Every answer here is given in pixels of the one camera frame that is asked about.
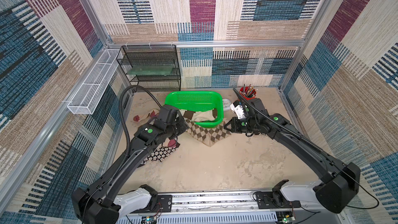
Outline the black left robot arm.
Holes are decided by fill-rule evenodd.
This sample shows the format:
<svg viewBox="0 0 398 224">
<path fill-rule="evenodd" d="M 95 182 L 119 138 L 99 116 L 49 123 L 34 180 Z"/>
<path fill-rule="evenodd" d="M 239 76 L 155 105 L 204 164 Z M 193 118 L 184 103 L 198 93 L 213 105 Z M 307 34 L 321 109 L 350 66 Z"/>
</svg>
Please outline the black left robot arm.
<svg viewBox="0 0 398 224">
<path fill-rule="evenodd" d="M 121 195 L 119 191 L 139 165 L 166 139 L 184 133 L 188 125 L 180 110 L 164 105 L 153 121 L 139 127 L 127 148 L 111 167 L 86 189 L 72 194 L 77 218 L 84 224 L 115 224 L 119 218 L 139 211 L 160 213 L 158 192 L 148 185 Z"/>
</svg>

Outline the brown argyle sock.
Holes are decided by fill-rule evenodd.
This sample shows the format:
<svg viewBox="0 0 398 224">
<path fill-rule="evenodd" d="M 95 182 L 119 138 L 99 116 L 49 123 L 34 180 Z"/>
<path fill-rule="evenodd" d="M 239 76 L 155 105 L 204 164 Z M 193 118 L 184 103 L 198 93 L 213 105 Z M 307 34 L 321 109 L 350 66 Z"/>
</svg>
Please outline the brown argyle sock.
<svg viewBox="0 0 398 224">
<path fill-rule="evenodd" d="M 185 119 L 188 129 L 187 132 L 196 140 L 203 142 L 208 138 L 208 135 L 212 131 L 212 129 L 203 128 L 197 124 L 195 124 L 190 119 Z"/>
<path fill-rule="evenodd" d="M 211 146 L 215 145 L 217 142 L 230 137 L 232 135 L 232 133 L 223 128 L 225 123 L 226 122 L 223 121 L 220 125 L 216 126 L 215 128 L 211 128 L 212 131 L 208 135 L 208 138 L 201 143 L 208 147 L 211 147 Z"/>
</svg>

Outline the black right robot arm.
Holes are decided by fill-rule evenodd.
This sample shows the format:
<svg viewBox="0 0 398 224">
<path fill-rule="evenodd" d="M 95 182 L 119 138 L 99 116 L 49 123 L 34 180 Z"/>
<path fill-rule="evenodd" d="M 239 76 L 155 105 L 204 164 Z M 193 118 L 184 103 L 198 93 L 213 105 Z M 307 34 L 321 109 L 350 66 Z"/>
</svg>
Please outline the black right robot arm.
<svg viewBox="0 0 398 224">
<path fill-rule="evenodd" d="M 224 127 L 232 133 L 267 135 L 292 151 L 320 179 L 312 191 L 324 208 L 338 214 L 357 195 L 361 173 L 356 164 L 346 164 L 325 152 L 283 115 L 269 115 L 260 99 L 243 100 L 241 107 L 244 117 L 233 117 Z"/>
</svg>

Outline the cream brown striped sock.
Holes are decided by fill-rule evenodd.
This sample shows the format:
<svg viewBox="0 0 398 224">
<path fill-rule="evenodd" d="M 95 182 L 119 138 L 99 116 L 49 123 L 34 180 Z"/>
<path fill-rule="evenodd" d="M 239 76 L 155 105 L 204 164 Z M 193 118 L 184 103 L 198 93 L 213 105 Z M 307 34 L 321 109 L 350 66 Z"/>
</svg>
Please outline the cream brown striped sock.
<svg viewBox="0 0 398 224">
<path fill-rule="evenodd" d="M 205 112 L 181 110 L 181 114 L 185 119 L 189 119 L 193 122 L 214 121 L 217 118 L 215 109 Z"/>
</svg>

